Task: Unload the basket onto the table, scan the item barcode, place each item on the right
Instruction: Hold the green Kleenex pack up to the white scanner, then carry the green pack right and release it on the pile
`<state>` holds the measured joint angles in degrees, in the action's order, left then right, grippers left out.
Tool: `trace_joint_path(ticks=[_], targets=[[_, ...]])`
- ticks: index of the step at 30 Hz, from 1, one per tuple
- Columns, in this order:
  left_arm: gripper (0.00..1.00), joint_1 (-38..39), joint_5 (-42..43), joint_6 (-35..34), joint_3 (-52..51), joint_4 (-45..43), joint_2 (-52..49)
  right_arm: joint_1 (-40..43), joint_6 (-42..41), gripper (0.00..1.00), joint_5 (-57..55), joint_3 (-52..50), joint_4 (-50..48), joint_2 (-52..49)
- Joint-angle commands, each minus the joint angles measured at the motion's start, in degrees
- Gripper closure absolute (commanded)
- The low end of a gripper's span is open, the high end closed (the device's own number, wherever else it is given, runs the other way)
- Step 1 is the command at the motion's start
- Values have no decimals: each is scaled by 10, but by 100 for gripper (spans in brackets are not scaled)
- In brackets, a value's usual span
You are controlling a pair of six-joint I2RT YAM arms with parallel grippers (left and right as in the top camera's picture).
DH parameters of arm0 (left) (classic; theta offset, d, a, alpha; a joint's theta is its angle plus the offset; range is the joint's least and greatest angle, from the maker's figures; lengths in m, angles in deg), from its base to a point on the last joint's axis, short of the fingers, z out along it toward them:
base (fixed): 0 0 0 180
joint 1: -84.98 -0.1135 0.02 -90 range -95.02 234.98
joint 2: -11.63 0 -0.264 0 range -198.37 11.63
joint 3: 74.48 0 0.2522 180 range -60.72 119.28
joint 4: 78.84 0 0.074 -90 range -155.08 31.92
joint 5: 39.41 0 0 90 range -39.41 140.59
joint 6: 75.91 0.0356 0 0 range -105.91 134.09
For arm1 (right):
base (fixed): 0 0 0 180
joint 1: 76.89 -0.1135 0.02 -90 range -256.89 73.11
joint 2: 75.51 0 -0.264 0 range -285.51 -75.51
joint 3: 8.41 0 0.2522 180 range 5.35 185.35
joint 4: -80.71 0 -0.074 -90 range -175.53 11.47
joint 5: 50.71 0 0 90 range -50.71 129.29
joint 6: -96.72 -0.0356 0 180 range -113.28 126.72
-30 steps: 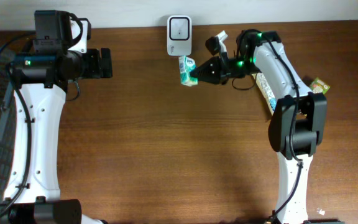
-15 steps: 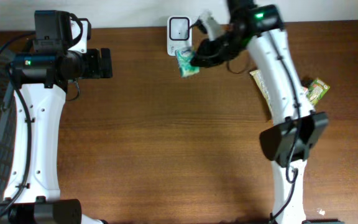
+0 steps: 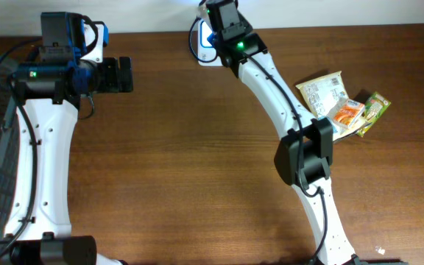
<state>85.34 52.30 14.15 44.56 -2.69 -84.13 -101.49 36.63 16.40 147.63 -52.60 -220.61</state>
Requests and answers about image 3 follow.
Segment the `yellow snack bag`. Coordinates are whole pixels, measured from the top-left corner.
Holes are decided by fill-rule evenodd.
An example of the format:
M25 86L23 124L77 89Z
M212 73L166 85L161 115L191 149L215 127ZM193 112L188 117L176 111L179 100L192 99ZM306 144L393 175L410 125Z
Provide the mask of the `yellow snack bag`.
M331 119L331 113L339 100L350 99L342 81L341 71L300 83L296 85L296 88L301 92L309 110L318 120L329 120L333 129L334 142L356 134L358 127L361 126L359 119L349 129L340 127Z

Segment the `orange tissue pack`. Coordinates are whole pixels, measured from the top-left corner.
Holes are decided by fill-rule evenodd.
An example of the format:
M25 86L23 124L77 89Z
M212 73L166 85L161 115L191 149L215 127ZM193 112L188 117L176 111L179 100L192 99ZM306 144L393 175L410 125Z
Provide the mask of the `orange tissue pack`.
M331 113L331 119L340 127L349 129L357 122L364 110L363 103L349 98L340 99Z

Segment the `green snack bag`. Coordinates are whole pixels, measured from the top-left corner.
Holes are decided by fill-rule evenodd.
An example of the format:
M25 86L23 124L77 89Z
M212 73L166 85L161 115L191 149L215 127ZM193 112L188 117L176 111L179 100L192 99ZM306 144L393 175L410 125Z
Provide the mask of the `green snack bag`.
M356 131L358 136L363 137L384 114L391 102L377 91L369 92L366 90L362 90L356 96L356 99L364 99L364 111L359 119L361 126Z

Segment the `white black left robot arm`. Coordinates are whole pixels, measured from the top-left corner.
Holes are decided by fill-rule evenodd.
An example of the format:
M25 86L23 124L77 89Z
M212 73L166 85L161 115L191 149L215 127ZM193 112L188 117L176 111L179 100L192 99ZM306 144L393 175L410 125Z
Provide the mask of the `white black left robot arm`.
M104 57L108 29L79 13L40 16L42 35L7 76L0 139L0 264L110 264L92 236L73 236L69 153L82 98L129 93L129 57Z

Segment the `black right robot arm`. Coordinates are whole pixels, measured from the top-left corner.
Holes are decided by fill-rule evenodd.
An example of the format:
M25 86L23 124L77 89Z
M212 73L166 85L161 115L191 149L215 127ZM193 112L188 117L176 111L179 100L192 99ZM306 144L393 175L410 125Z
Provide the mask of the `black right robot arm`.
M283 182L297 193L310 223L316 250L309 264L360 264L345 235L333 198L333 128L317 119L290 91L265 43L234 0L207 0L199 16L211 28L208 42L222 65L257 97L275 126L280 143L274 163Z

